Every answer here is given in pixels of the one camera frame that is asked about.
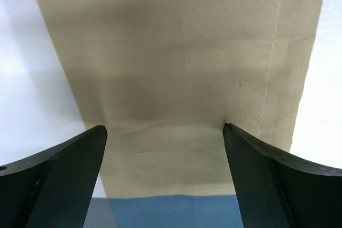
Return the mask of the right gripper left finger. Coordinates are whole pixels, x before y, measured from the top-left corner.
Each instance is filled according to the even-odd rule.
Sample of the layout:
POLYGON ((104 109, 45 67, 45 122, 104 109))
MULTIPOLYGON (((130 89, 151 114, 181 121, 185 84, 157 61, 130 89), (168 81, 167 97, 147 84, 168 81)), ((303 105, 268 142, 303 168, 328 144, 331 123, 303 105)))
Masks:
POLYGON ((1 227, 83 227, 106 141, 97 125, 1 165, 1 227))

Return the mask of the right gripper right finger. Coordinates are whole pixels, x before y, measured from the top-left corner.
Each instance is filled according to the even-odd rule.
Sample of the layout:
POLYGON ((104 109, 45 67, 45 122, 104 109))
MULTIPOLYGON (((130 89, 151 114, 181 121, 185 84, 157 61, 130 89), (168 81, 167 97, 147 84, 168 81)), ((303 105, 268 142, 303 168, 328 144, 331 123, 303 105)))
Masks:
POLYGON ((302 159, 232 123, 223 137, 244 227, 341 227, 341 169, 302 159))

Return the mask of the blue and beige placemat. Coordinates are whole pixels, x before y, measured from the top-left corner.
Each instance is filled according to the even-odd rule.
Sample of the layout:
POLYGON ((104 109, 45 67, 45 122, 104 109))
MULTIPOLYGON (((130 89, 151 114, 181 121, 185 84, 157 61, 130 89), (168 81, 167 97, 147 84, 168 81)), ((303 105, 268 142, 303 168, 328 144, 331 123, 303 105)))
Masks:
POLYGON ((241 227, 222 129, 288 151, 323 0, 37 0, 118 227, 241 227))

